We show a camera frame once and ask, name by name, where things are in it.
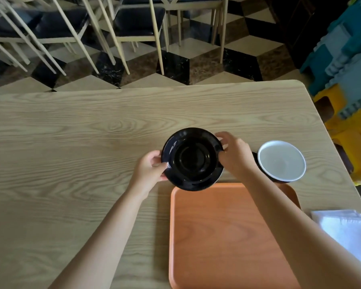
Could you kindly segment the person's right hand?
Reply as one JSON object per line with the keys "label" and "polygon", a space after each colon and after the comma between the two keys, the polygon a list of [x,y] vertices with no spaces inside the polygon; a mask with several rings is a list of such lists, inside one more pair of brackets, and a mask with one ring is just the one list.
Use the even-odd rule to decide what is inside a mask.
{"label": "person's right hand", "polygon": [[220,139],[220,142],[230,144],[228,151],[230,155],[218,157],[218,159],[236,179],[242,181],[243,178],[248,177],[258,169],[250,146],[245,141],[226,131],[217,132],[215,136]]}

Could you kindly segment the cream chair with dark seat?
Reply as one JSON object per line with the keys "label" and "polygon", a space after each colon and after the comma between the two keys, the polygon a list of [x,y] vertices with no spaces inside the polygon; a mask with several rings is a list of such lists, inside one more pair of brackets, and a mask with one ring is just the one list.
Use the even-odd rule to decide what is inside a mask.
{"label": "cream chair with dark seat", "polygon": [[181,45],[182,17],[181,12],[197,9],[211,9],[213,30],[211,44],[214,45],[216,35],[219,33],[221,52],[220,63],[223,63],[224,46],[226,38],[227,10],[229,0],[161,0],[166,11],[177,11],[178,43]]}
{"label": "cream chair with dark seat", "polygon": [[120,59],[127,74],[130,74],[126,63],[122,42],[155,42],[161,74],[164,75],[164,64],[160,44],[160,33],[164,32],[165,50],[168,52],[169,35],[167,12],[163,7],[155,7],[153,0],[147,4],[123,5],[120,0],[119,6],[112,9],[107,15],[106,9],[101,8],[111,38],[117,48]]}
{"label": "cream chair with dark seat", "polygon": [[43,14],[43,11],[37,9],[14,8],[9,1],[0,0],[0,50],[16,66],[27,72],[23,64],[29,65],[30,60],[19,46],[20,43],[25,43],[54,74],[58,69],[65,75],[62,67],[36,38],[34,31]]}
{"label": "cream chair with dark seat", "polygon": [[111,63],[115,65],[115,58],[99,25],[101,17],[105,18],[107,25],[111,25],[111,16],[114,13],[115,6],[112,0],[96,0],[98,8],[96,11],[93,11],[89,0],[75,1],[77,2],[76,7],[63,9],[58,0],[52,0],[55,10],[42,12],[42,18],[36,28],[30,31],[29,36],[53,63],[55,63],[55,59],[44,47],[44,44],[62,43],[69,52],[76,53],[72,47],[72,43],[76,43],[91,64],[93,70],[98,74],[99,71],[81,39],[90,24],[95,30],[95,35],[101,47],[106,51]]}

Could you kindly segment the stack of yellow plastic stools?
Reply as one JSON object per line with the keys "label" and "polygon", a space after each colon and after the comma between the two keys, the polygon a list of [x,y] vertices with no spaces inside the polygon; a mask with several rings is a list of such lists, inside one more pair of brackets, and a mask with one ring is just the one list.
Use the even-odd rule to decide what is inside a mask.
{"label": "stack of yellow plastic stools", "polygon": [[328,98],[333,115],[325,120],[324,125],[334,143],[345,151],[353,171],[350,177],[355,186],[361,185],[361,102],[353,103],[347,108],[347,98],[338,83],[320,91],[313,102]]}

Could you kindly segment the person's left forearm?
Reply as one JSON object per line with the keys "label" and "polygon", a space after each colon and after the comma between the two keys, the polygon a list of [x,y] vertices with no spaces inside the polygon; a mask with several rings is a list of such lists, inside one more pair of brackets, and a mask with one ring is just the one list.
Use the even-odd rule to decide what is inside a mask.
{"label": "person's left forearm", "polygon": [[48,289],[110,289],[139,208],[151,189],[130,185]]}

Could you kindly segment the stack of blue plastic stools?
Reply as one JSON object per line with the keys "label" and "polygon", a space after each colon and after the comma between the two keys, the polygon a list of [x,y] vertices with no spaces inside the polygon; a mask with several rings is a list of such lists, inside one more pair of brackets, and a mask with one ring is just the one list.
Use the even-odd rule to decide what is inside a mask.
{"label": "stack of blue plastic stools", "polygon": [[336,115],[341,119],[361,109],[361,0],[350,0],[348,8],[333,21],[300,72],[310,70],[313,81],[308,91],[313,97],[338,85],[346,99]]}

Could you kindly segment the white bowl with black outside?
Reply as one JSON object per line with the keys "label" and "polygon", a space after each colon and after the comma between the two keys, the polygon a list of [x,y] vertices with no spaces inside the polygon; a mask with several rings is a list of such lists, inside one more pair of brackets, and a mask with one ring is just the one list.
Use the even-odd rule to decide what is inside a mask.
{"label": "white bowl with black outside", "polygon": [[271,140],[264,143],[253,157],[259,169],[275,183],[290,183],[303,177],[306,161],[294,145]]}

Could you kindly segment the person's left hand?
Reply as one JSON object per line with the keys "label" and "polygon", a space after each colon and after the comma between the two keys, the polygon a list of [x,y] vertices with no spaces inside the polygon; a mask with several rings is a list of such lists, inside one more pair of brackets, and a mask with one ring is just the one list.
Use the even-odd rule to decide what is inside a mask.
{"label": "person's left hand", "polygon": [[140,201],[148,197],[149,192],[161,181],[168,178],[156,178],[152,174],[152,165],[163,163],[161,151],[153,150],[143,155],[136,163],[134,172],[127,187],[127,193]]}

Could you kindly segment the orange plastic tray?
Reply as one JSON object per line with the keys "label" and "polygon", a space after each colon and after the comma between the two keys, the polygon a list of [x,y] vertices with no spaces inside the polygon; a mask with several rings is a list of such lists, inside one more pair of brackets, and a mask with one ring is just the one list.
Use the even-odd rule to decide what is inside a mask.
{"label": "orange plastic tray", "polygon": [[301,289],[241,183],[172,190],[168,267],[172,289]]}

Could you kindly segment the black ceramic plate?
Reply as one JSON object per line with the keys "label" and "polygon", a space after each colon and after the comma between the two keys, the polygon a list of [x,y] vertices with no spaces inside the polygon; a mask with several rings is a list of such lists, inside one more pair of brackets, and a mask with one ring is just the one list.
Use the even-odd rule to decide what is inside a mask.
{"label": "black ceramic plate", "polygon": [[220,140],[211,132],[188,127],[178,130],[165,142],[161,162],[167,163],[167,179],[186,191],[201,191],[220,179],[224,167],[218,155],[223,151]]}

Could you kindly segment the dark wooden cabinet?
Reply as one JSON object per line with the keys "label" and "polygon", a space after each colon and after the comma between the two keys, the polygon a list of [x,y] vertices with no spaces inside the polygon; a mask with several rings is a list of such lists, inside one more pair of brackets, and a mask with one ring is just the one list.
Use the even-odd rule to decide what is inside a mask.
{"label": "dark wooden cabinet", "polygon": [[265,0],[296,66],[300,68],[349,0]]}

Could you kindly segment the person's right forearm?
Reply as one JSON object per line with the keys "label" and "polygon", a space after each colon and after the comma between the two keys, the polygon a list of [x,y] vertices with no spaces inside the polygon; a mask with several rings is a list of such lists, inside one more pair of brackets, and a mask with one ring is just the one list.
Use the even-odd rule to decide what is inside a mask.
{"label": "person's right forearm", "polygon": [[361,262],[256,166],[241,168],[236,177],[250,192],[302,289],[361,289]]}

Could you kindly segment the white folded cloth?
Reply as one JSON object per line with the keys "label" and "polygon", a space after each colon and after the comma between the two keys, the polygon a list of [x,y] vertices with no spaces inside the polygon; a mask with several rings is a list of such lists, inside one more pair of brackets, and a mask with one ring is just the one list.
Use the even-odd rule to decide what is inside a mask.
{"label": "white folded cloth", "polygon": [[312,211],[322,230],[361,262],[361,214],[355,210]]}

